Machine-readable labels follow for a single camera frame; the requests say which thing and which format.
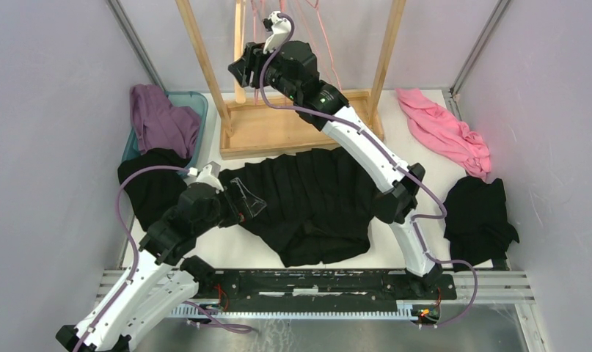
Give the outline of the black pleated skirt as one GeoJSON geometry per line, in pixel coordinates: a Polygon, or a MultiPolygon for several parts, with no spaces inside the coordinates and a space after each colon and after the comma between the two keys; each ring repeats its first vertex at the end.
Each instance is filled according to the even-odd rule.
{"type": "Polygon", "coordinates": [[[219,174],[222,183],[235,178],[266,202],[242,227],[284,266],[337,263],[369,251],[378,189],[342,147],[280,155],[219,174]]]}

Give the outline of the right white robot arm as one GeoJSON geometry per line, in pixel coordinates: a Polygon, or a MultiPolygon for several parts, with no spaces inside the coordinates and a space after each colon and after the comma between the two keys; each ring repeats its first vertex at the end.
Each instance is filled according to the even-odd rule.
{"type": "Polygon", "coordinates": [[[401,248],[409,292],[418,299],[434,294],[442,267],[426,254],[427,244],[415,218],[424,168],[394,155],[360,119],[348,98],[321,79],[309,44],[289,41],[270,54],[264,52],[263,44],[250,42],[228,70],[240,87],[271,87],[280,92],[292,102],[290,109],[334,139],[369,174],[379,190],[373,215],[389,225],[401,248]]]}

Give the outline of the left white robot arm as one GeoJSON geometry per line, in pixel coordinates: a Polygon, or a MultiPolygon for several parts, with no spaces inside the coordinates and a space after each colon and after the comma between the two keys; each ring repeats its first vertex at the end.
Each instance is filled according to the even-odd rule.
{"type": "Polygon", "coordinates": [[[150,225],[132,266],[99,305],[76,325],[62,326],[56,340],[66,351],[133,351],[186,299],[214,292],[214,268],[187,255],[197,239],[253,219],[266,206],[239,178],[226,186],[215,177],[190,184],[150,225]]]}

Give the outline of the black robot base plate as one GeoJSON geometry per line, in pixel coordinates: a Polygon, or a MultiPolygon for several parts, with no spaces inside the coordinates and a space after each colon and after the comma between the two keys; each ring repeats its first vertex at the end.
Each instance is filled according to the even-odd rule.
{"type": "Polygon", "coordinates": [[[456,297],[450,274],[424,284],[389,269],[224,269],[193,299],[217,301],[228,313],[377,313],[394,312],[398,301],[430,304],[456,297]]]}

